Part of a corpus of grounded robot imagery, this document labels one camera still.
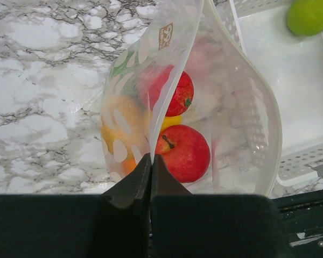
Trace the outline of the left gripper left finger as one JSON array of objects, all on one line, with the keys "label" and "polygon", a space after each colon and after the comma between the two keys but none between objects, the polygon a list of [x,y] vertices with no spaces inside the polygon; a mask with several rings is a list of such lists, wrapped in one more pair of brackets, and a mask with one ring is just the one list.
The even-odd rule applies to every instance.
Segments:
[{"label": "left gripper left finger", "polygon": [[0,195],[0,257],[147,257],[151,159],[101,194]]}]

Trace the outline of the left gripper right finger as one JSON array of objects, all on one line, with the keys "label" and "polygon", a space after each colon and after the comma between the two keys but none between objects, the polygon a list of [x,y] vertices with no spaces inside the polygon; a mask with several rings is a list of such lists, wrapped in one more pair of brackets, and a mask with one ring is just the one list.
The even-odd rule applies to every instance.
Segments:
[{"label": "left gripper right finger", "polygon": [[160,155],[150,215],[156,257],[292,257],[275,203],[261,195],[193,195]]}]

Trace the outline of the yellow toy pear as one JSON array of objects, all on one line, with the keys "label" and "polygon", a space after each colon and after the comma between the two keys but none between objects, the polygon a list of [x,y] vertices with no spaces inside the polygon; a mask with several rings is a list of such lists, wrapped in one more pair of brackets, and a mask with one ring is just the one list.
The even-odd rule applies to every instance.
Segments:
[{"label": "yellow toy pear", "polygon": [[179,125],[181,124],[182,121],[182,116],[173,116],[173,117],[165,117],[163,120],[163,123],[161,125],[160,131],[162,132],[163,130],[167,129],[170,126],[173,125]]}]

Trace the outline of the red toy pomegranate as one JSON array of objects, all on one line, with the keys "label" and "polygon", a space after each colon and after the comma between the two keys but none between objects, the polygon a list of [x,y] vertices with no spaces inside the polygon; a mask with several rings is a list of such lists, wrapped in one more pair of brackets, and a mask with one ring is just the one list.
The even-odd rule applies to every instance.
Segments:
[{"label": "red toy pomegranate", "polygon": [[[153,109],[162,87],[167,82],[174,65],[170,64],[161,68],[148,68],[139,77],[137,82],[138,95],[142,104]],[[167,117],[183,114],[192,104],[194,97],[194,86],[190,76],[184,71],[177,84],[171,102],[166,111]]]}]

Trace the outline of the white perforated plastic basket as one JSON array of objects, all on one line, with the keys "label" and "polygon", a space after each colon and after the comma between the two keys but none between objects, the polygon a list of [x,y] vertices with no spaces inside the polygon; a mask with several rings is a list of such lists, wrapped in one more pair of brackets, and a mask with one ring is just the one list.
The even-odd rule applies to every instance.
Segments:
[{"label": "white perforated plastic basket", "polygon": [[283,144],[277,181],[289,187],[323,177],[323,32],[289,31],[290,1],[216,1],[234,40],[277,99]]}]

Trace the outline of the orange toy fruit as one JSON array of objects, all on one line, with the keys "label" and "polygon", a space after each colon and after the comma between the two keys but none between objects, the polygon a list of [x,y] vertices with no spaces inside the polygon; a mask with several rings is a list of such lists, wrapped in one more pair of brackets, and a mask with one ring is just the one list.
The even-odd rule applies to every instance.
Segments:
[{"label": "orange toy fruit", "polygon": [[126,175],[129,175],[137,166],[135,159],[124,160],[122,162],[122,169]]}]

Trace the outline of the green toy watermelon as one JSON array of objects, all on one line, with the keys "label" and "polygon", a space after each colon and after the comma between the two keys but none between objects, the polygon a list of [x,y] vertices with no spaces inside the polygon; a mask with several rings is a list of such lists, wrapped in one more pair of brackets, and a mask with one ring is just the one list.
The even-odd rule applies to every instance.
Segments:
[{"label": "green toy watermelon", "polygon": [[113,89],[108,94],[108,99],[125,95],[137,99],[137,81],[143,71],[143,65],[139,63],[138,51],[128,51],[126,59],[118,67],[114,67],[110,73],[110,83]]}]

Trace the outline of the red toy apple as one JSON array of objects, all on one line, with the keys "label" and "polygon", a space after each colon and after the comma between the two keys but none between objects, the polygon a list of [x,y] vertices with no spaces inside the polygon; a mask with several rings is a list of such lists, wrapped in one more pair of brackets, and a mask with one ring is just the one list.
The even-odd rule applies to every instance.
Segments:
[{"label": "red toy apple", "polygon": [[210,163],[210,149],[201,133],[187,125],[164,129],[157,141],[156,154],[162,155],[169,172],[180,183],[203,177]]}]

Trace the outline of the yellow orange toy lemon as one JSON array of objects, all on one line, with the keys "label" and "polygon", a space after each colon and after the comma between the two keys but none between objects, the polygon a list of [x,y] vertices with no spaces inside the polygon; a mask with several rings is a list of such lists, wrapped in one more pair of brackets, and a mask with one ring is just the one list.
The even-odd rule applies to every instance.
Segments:
[{"label": "yellow orange toy lemon", "polygon": [[136,98],[113,95],[102,105],[101,134],[115,162],[137,159],[150,152],[149,114]]}]

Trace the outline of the clear zip top bag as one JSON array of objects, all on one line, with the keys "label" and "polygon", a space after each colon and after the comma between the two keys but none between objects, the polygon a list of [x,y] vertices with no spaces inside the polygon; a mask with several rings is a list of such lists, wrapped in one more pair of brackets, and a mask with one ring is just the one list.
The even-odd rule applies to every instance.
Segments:
[{"label": "clear zip top bag", "polygon": [[[112,65],[104,83],[101,109],[113,89],[110,73],[123,63],[128,51],[139,52],[142,73],[148,68],[174,65],[153,109],[146,108],[137,95],[149,114],[150,152],[146,154],[157,155],[161,126],[185,71],[192,79],[194,97],[181,114],[181,124],[206,139],[210,163],[203,177],[183,185],[193,193],[267,196],[280,160],[279,108],[267,82],[227,30],[215,3],[165,1],[141,38]],[[122,162],[115,162],[107,152],[102,135],[101,140],[109,174],[118,182],[127,176]],[[138,164],[143,156],[135,162]]]}]

